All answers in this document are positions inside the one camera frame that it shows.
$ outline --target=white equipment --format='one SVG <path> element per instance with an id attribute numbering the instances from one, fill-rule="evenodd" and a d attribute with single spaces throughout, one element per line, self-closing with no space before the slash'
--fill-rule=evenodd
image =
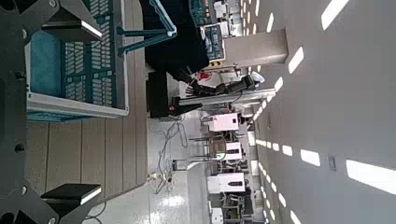
<path id="1" fill-rule="evenodd" d="M 209 193 L 218 194 L 221 192 L 244 192 L 244 173 L 218 174 L 207 178 Z"/>

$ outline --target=workstation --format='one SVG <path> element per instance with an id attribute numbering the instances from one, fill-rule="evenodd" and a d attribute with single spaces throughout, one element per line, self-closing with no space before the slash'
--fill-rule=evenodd
<path id="1" fill-rule="evenodd" d="M 1 1 L 0 224 L 392 223 L 395 7 Z"/>

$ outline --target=white box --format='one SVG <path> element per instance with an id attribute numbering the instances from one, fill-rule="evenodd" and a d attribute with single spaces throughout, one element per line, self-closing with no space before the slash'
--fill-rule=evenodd
<path id="1" fill-rule="evenodd" d="M 215 115 L 207 124 L 211 132 L 235 131 L 239 129 L 238 114 Z"/>
<path id="2" fill-rule="evenodd" d="M 226 143 L 227 154 L 218 153 L 218 161 L 242 160 L 242 148 L 240 142 Z"/>

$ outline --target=tiled floor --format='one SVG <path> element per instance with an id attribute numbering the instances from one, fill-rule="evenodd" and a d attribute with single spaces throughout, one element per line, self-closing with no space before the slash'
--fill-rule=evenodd
<path id="1" fill-rule="evenodd" d="M 190 112 L 186 115 L 183 124 L 187 137 L 200 136 L 199 112 Z M 159 150 L 163 148 L 162 131 L 166 131 L 171 122 L 159 122 L 156 119 L 148 120 L 148 171 L 156 172 L 159 159 Z M 202 153 L 202 148 L 196 144 L 189 144 L 188 148 L 181 145 L 179 135 L 176 135 L 168 144 L 167 159 L 187 159 L 190 156 Z M 134 224 L 185 224 L 209 223 L 207 208 L 205 165 L 198 164 L 188 172 L 177 172 L 173 176 L 174 189 L 162 190 L 154 194 L 154 189 L 147 184 L 139 189 L 121 195 L 107 202 L 106 211 L 99 216 L 103 223 L 134 223 Z M 93 208 L 91 215 L 103 209 L 100 204 Z M 93 224 L 96 220 L 87 220 L 84 223 Z"/>

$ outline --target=white machine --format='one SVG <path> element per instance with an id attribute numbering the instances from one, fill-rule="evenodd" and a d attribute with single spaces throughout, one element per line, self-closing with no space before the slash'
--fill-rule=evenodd
<path id="1" fill-rule="evenodd" d="M 227 154 L 218 153 L 218 161 L 242 160 L 242 148 L 240 142 L 226 143 Z"/>
<path id="2" fill-rule="evenodd" d="M 207 124 L 211 132 L 235 131 L 239 129 L 238 114 L 214 115 Z"/>
<path id="3" fill-rule="evenodd" d="M 212 208 L 212 224 L 223 224 L 224 219 L 221 208 Z"/>
<path id="4" fill-rule="evenodd" d="M 244 173 L 218 174 L 207 178 L 209 193 L 218 194 L 221 192 L 244 192 Z"/>

